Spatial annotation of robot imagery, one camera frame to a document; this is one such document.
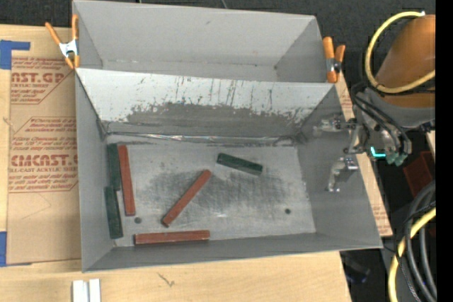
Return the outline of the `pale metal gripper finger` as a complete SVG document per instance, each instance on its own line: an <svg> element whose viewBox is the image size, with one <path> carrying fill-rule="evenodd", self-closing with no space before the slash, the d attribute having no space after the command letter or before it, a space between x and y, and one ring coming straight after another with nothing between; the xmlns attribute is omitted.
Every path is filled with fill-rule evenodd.
<svg viewBox="0 0 453 302"><path fill-rule="evenodd" d="M358 164L352 156L341 156L331 166L326 191L339 192L339 183L346 182L354 172L358 171L358 169Z"/></svg>
<svg viewBox="0 0 453 302"><path fill-rule="evenodd" d="M322 119L318 124L313 126L314 134L322 134L324 132L336 133L341 131L351 131L356 128L356 124L351 121L342 121L338 117Z"/></svg>

